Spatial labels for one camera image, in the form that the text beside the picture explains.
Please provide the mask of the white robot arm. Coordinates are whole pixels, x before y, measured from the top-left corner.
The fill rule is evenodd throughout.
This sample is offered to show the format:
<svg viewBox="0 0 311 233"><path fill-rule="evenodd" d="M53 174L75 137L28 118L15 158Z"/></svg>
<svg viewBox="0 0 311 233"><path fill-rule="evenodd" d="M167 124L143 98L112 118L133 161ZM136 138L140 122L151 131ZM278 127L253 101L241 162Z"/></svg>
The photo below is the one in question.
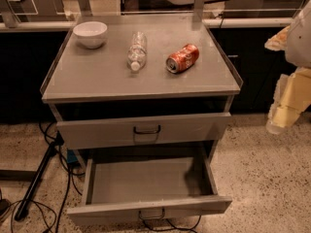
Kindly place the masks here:
<svg viewBox="0 0 311 233"><path fill-rule="evenodd" d="M293 126L311 105L311 1L294 18L264 44L268 50L283 50L286 60L296 66L290 75L278 80L268 113L266 129L281 134Z"/></svg>

